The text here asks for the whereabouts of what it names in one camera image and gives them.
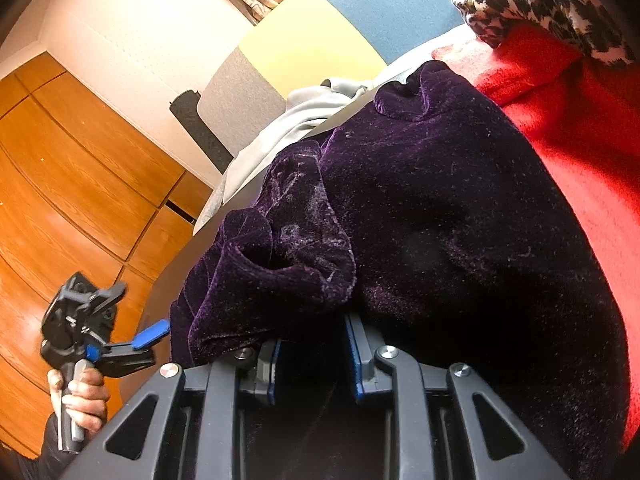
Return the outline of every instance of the person's arm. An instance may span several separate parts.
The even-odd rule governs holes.
[[[42,449],[39,457],[29,459],[13,449],[0,448],[0,478],[8,480],[58,480],[62,472],[75,458],[74,454],[58,450],[58,415],[60,412],[60,388],[62,375],[51,370],[48,375],[51,413],[45,426]],[[107,419],[109,392],[104,386],[100,372],[89,368],[82,373],[79,381],[69,385],[73,392],[62,401],[71,418],[87,430],[87,437],[93,438]]]

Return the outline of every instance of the human hand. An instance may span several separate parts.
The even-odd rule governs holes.
[[[60,418],[62,374],[59,370],[50,370],[47,379],[49,380],[53,410]],[[89,439],[92,439],[107,420],[107,400],[110,395],[104,385],[104,378],[95,368],[87,368],[82,372],[78,381],[69,383],[69,389],[71,395],[62,397],[66,412],[78,426],[87,430]]]

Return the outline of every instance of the purple velvet garment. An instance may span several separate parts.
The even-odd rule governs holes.
[[[423,363],[471,364],[571,478],[610,472],[629,388],[616,303],[524,136],[444,63],[277,156],[172,305],[172,354],[203,364],[341,307]]]

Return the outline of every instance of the triangular cutout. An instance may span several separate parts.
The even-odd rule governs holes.
[[[508,456],[522,453],[524,442],[484,396],[474,394],[473,401],[489,458],[502,460]]]
[[[139,403],[116,432],[107,440],[107,452],[137,460],[142,456],[146,434],[158,404],[158,396],[149,395]]]

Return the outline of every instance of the gray panel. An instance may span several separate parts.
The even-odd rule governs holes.
[[[236,48],[209,81],[198,115],[235,157],[285,111],[285,101]]]

